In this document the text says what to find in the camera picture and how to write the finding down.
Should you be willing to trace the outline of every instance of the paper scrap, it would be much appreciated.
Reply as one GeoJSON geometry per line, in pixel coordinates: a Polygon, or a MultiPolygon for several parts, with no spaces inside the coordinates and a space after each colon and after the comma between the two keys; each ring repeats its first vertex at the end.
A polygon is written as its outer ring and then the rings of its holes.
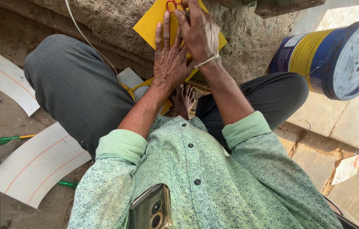
{"type": "MultiPolygon", "coordinates": [[[[166,7],[167,0],[156,0],[155,3],[150,7],[150,9],[140,18],[136,23],[133,29],[144,39],[146,42],[151,45],[153,49],[156,49],[156,28],[157,23],[164,23],[164,12],[167,10],[166,7]]],[[[201,0],[198,0],[201,8],[209,13],[203,5],[201,0]]],[[[175,35],[177,34],[178,29],[178,20],[177,17],[171,13],[171,27],[170,27],[170,43],[174,44],[175,35]]],[[[223,46],[227,43],[222,32],[219,32],[219,47],[218,50],[222,49],[223,46]]],[[[198,69],[194,69],[191,72],[191,75],[186,79],[188,81],[198,69]]]]}
{"type": "MultiPolygon", "coordinates": [[[[133,70],[131,70],[131,68],[126,68],[121,73],[119,73],[116,78],[119,83],[124,84],[129,88],[134,88],[144,82],[133,70]]],[[[148,88],[148,86],[141,86],[133,91],[134,99],[136,102],[146,93],[148,88]]],[[[167,99],[158,113],[161,115],[166,114],[172,105],[172,102],[167,99]]]]}
{"type": "Polygon", "coordinates": [[[335,170],[335,177],[332,181],[332,185],[336,185],[342,181],[345,181],[357,174],[359,168],[359,154],[346,159],[341,160],[341,163],[335,170]]]}
{"type": "Polygon", "coordinates": [[[91,159],[57,122],[21,145],[0,165],[0,192],[38,208],[47,192],[91,159]]]}
{"type": "Polygon", "coordinates": [[[31,116],[40,106],[24,71],[0,55],[0,91],[16,101],[31,116]]]}

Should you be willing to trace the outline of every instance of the smartphone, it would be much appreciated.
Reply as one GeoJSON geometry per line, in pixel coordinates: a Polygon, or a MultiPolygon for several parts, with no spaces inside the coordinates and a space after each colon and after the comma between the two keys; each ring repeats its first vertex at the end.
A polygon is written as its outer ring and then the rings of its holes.
{"type": "Polygon", "coordinates": [[[129,208],[128,229],[172,229],[170,191],[157,184],[133,200],[129,208]]]}

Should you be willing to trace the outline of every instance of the orange line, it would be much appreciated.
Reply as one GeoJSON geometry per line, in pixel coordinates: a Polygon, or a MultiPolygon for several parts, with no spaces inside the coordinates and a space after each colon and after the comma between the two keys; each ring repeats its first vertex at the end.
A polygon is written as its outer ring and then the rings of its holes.
{"type": "Polygon", "coordinates": [[[32,161],[30,161],[30,163],[28,163],[28,164],[15,176],[14,180],[10,183],[9,187],[6,189],[6,192],[5,192],[4,194],[7,193],[7,191],[8,191],[9,188],[10,188],[10,186],[13,184],[13,182],[17,179],[17,177],[20,175],[20,173],[23,172],[24,169],[26,169],[27,166],[29,166],[29,165],[31,164],[31,162],[33,162],[33,161],[34,161],[35,159],[37,159],[41,154],[43,154],[43,153],[44,153],[45,151],[47,151],[49,148],[55,146],[55,144],[59,143],[60,141],[64,140],[65,138],[63,138],[63,139],[57,141],[56,143],[54,143],[54,145],[48,147],[46,150],[42,151],[42,153],[40,153],[38,156],[36,156],[32,161]]]}
{"type": "Polygon", "coordinates": [[[23,87],[19,82],[17,82],[15,79],[11,78],[9,75],[7,75],[6,73],[2,72],[1,70],[0,70],[0,72],[3,73],[4,75],[6,75],[7,77],[9,77],[10,79],[14,80],[14,82],[16,82],[16,83],[17,83],[18,85],[20,85],[22,88],[24,88],[24,90],[26,90],[26,91],[35,99],[34,95],[31,94],[31,93],[30,93],[25,87],[23,87]]]}
{"type": "MultiPolygon", "coordinates": [[[[70,161],[72,161],[73,159],[75,159],[75,158],[77,158],[77,157],[79,157],[81,154],[83,154],[83,153],[85,153],[86,152],[86,150],[85,151],[83,151],[82,153],[80,153],[78,156],[76,156],[76,157],[74,157],[74,158],[72,158],[72,159],[70,159],[69,161],[67,161],[65,164],[63,164],[63,165],[61,165],[58,169],[56,169],[53,173],[51,173],[51,175],[49,175],[42,183],[41,183],[41,185],[42,184],[44,184],[44,182],[46,181],[46,180],[48,180],[48,178],[50,178],[50,176],[52,176],[56,171],[58,171],[60,168],[62,168],[64,165],[66,165],[66,164],[68,164],[70,161]]],[[[33,195],[35,194],[35,192],[41,187],[41,185],[40,186],[38,186],[38,188],[34,191],[34,193],[31,195],[31,197],[30,197],[30,199],[28,200],[28,203],[27,204],[29,204],[30,203],[30,201],[31,201],[31,198],[33,197],[33,195]]]]}

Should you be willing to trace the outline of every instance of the dark gray trousers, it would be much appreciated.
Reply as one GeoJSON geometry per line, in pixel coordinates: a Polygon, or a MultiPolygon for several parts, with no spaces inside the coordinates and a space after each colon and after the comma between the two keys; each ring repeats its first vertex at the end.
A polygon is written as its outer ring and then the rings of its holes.
{"type": "MultiPolygon", "coordinates": [[[[65,35],[51,35],[30,53],[24,74],[37,102],[95,158],[99,139],[116,129],[134,106],[116,75],[90,46],[65,35]]],[[[308,86],[296,73],[275,73],[240,85],[273,130],[306,100],[308,86]]],[[[197,117],[225,148],[224,127],[212,95],[199,99],[197,117]]]]}

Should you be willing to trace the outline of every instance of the green screwdriver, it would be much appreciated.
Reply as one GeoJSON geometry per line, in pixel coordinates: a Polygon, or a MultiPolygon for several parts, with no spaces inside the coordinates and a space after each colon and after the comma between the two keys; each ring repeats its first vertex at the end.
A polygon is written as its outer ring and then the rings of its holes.
{"type": "Polygon", "coordinates": [[[59,185],[69,186],[71,188],[76,188],[79,183],[60,180],[60,181],[58,181],[58,184],[59,185]]]}
{"type": "Polygon", "coordinates": [[[13,136],[13,137],[0,137],[0,145],[8,143],[9,141],[11,141],[13,139],[32,138],[34,136],[35,136],[35,134],[24,135],[24,136],[17,135],[17,136],[13,136]]]}

